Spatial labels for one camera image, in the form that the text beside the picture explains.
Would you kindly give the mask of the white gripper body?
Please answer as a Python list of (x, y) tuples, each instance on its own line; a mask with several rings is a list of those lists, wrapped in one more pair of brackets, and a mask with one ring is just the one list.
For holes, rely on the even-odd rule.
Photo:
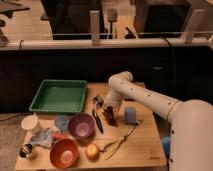
[(104, 99), (104, 106), (110, 106), (113, 109), (113, 113), (117, 115), (119, 113), (123, 95), (114, 89), (110, 89)]

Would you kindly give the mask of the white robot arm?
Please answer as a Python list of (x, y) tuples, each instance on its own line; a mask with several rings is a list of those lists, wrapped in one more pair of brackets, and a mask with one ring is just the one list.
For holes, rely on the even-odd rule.
[(120, 107), (126, 96), (171, 123), (169, 171), (213, 171), (213, 105), (140, 87), (128, 71), (112, 75), (108, 84), (107, 106)]

